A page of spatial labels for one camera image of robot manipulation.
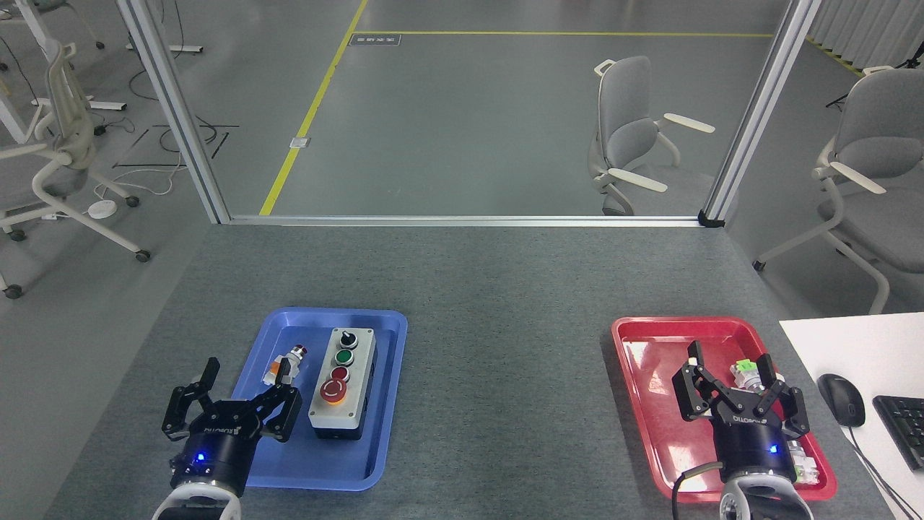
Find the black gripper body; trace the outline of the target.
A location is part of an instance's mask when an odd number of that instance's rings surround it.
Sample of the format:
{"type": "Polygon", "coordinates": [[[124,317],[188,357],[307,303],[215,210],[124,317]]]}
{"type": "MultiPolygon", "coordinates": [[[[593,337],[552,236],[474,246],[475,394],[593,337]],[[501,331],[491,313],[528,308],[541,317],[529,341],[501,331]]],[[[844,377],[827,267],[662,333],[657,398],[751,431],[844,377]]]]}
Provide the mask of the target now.
{"type": "Polygon", "coordinates": [[[263,421],[245,401],[220,401],[214,406],[214,411],[203,411],[189,425],[183,450],[171,460],[171,487],[206,483],[241,497],[263,421]]]}
{"type": "Polygon", "coordinates": [[[733,393],[739,410],[725,399],[712,400],[712,427],[717,459],[723,463],[720,480],[727,482],[739,474],[789,476],[789,454],[779,415],[767,408],[758,417],[758,393],[733,393]]]}

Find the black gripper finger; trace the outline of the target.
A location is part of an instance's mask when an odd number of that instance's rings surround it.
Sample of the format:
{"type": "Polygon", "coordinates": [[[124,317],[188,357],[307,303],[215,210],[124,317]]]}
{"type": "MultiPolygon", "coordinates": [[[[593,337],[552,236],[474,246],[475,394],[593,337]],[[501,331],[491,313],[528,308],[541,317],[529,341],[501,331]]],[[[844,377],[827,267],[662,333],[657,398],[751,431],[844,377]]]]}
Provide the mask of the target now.
{"type": "Polygon", "coordinates": [[[281,359],[274,384],[264,393],[252,398],[245,406],[245,415],[258,419],[257,434],[287,442],[294,429],[302,397],[298,388],[287,382],[291,369],[289,359],[281,359]]]}
{"type": "Polygon", "coordinates": [[[162,421],[162,432],[169,440],[177,441],[188,435],[187,414],[191,402],[197,401],[209,417],[217,415],[217,405],[212,401],[210,391],[219,371],[219,360],[211,357],[198,381],[174,388],[162,421]]]}
{"type": "Polygon", "coordinates": [[[756,361],[760,383],[764,391],[760,393],[758,404],[754,406],[755,417],[765,417],[771,412],[775,402],[779,402],[783,411],[782,429],[790,438],[801,438],[811,431],[804,395],[800,388],[790,387],[775,371],[769,353],[762,353],[756,361]]]}
{"type": "Polygon", "coordinates": [[[684,421],[693,421],[709,412],[716,399],[728,398],[728,387],[714,378],[702,362],[699,340],[687,346],[687,361],[673,375],[674,395],[684,421]]]}

